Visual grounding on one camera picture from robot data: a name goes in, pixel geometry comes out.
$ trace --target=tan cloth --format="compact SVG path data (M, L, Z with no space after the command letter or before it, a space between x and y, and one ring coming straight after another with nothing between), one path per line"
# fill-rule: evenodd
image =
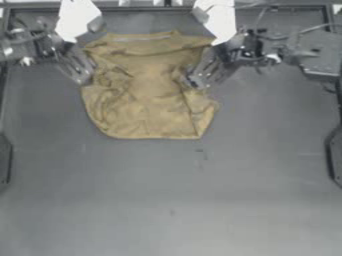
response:
M91 120L111 137L197 139L218 109L206 91L182 83L213 39L177 31L153 35L107 34L87 45L98 63L82 96Z

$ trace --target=gray floor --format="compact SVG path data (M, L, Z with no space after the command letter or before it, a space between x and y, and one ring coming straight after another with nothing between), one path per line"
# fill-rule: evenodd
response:
M320 22L317 13L273 15L274 28ZM186 14L107 19L120 33L203 33ZM213 88L221 111L202 140L127 141L100 134L51 66L14 68L0 255L340 255L342 190L324 155L336 99L295 68L265 72L242 69Z

